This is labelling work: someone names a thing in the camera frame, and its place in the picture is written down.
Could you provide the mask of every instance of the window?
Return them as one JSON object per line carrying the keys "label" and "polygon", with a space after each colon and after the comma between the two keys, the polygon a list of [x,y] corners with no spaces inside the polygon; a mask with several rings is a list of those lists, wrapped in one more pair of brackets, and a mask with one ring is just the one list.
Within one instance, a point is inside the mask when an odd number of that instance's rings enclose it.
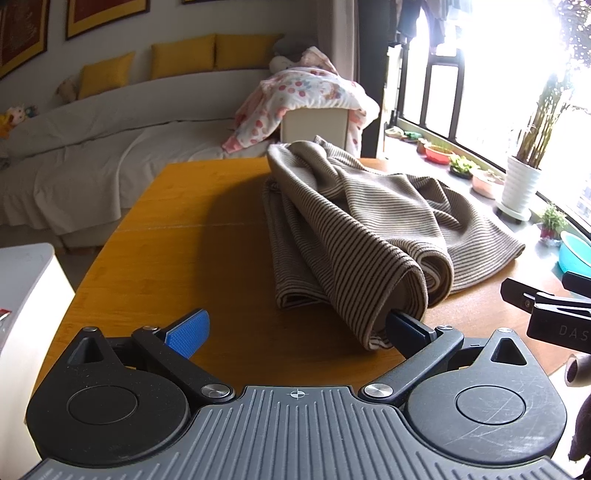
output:
{"label": "window", "polygon": [[[430,53],[421,13],[402,67],[400,113],[504,169],[548,76],[564,61],[560,23],[547,0],[472,0],[461,20],[446,23],[446,42]],[[579,141],[591,131],[587,85],[591,72],[580,72],[575,108],[560,117],[540,165],[540,192],[591,223],[591,155]]]}

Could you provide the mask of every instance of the ridged gray plate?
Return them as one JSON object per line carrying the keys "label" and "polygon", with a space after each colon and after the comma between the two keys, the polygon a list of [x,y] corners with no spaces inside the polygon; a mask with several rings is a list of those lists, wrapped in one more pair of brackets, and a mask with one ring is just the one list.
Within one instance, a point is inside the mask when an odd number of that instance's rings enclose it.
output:
{"label": "ridged gray plate", "polygon": [[204,407],[186,434],[142,462],[89,469],[45,460],[28,480],[558,480],[548,459],[510,468],[464,465],[408,431],[400,412],[346,387],[247,387]]}

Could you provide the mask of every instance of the yellow cushion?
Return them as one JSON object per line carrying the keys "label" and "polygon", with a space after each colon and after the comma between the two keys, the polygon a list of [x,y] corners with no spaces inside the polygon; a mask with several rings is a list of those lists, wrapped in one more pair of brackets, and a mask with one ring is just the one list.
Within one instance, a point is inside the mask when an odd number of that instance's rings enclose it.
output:
{"label": "yellow cushion", "polygon": [[129,68],[134,56],[135,52],[132,51],[115,59],[84,65],[78,100],[127,85],[129,83]]}
{"label": "yellow cushion", "polygon": [[282,35],[216,35],[216,70],[264,69]]}
{"label": "yellow cushion", "polygon": [[152,45],[152,80],[213,70],[215,35]]}

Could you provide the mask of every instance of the red bowl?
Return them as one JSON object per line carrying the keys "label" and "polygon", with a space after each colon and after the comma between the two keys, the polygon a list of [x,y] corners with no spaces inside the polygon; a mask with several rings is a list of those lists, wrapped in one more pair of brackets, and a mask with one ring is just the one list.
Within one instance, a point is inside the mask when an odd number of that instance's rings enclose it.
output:
{"label": "red bowl", "polygon": [[439,163],[441,165],[448,165],[453,153],[442,153],[437,150],[433,150],[431,147],[425,147],[425,153],[427,154],[427,160],[433,163]]}

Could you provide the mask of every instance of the white flower pot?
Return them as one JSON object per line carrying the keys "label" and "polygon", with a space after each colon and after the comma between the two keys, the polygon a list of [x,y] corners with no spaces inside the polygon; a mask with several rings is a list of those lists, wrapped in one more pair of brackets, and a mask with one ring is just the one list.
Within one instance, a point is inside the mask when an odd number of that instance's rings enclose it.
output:
{"label": "white flower pot", "polygon": [[518,220],[529,220],[529,205],[538,190],[541,170],[514,157],[507,159],[507,175],[499,208]]}

